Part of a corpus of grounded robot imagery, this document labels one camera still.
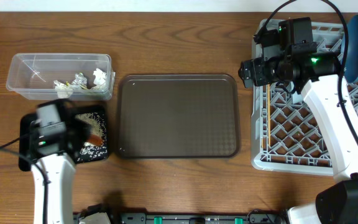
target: crumpled paper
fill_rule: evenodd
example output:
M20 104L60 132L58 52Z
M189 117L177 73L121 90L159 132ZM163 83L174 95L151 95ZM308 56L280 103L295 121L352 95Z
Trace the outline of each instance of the crumpled paper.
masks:
M100 69L96 69L93 72L93 75L95 76L93 84L96 86L92 87L91 90L102 90L106 87L106 72L103 72Z

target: white wall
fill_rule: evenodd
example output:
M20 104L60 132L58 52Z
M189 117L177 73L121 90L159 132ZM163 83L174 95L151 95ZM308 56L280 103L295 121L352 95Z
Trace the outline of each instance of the white wall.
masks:
M271 12L286 0L0 0L0 11ZM358 0L331 0L358 12ZM333 12L319 0L299 0L283 12Z

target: orange object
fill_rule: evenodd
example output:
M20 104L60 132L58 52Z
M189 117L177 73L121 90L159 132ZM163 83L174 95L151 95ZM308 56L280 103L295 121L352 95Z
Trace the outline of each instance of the orange object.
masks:
M86 142L94 144L95 146L101 146L103 143L103 140L101 137L91 134L91 136L89 137L89 139Z

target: plastic tray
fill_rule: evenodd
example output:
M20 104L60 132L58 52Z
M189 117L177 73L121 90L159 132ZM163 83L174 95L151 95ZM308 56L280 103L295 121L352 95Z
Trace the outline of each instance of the plastic tray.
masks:
M106 72L106 87L101 90L74 90L71 100L109 100L112 97L115 73L111 58L106 54L16 54L12 58L6 82L9 91L15 91L29 100L56 100L53 81L71 83L76 73L82 72L93 86L96 69Z
M277 29L280 21L271 20L267 28ZM265 20L260 22L259 29L264 22ZM339 52L342 42L341 24L312 22L312 27L313 39L319 42L320 52ZM261 47L252 41L252 58L261 56ZM358 83L348 84L348 90L354 107L358 108ZM268 106L270 136L267 122ZM293 103L292 96L273 84L270 86L270 105L267 105L267 87L254 87L251 121L251 163L256 169L333 175L323 137L306 103Z
M232 157L240 148L229 75L129 75L119 85L123 158Z

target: black camera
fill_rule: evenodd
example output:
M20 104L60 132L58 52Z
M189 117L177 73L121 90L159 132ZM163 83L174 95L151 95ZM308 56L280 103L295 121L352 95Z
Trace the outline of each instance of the black camera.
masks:
M254 35L263 56L241 62L239 76L246 88L275 82L293 82L298 93L309 81L339 72L341 64L334 52L317 53L309 17L278 23L278 30L261 28Z

